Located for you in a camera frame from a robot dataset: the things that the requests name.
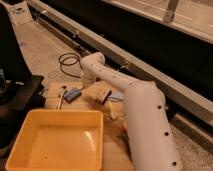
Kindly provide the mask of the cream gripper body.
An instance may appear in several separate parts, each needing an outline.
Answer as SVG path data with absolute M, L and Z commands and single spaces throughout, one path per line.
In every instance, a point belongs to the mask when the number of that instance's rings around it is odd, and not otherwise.
M 109 88 L 107 86 L 104 85 L 92 85 L 86 89 L 83 90 L 83 95 L 85 97 L 89 97 L 90 99 L 92 99 L 93 101 L 95 101 L 95 98 L 97 97 L 98 93 L 102 90 L 102 89 L 106 89 Z

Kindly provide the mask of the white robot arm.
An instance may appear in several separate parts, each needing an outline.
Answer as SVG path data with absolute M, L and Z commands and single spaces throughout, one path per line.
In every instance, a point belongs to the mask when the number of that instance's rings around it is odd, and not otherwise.
M 156 83 L 106 67 L 101 52 L 83 57 L 80 63 L 85 87 L 99 77 L 123 94 L 134 171 L 182 171 L 183 166 L 165 111 L 165 96 Z

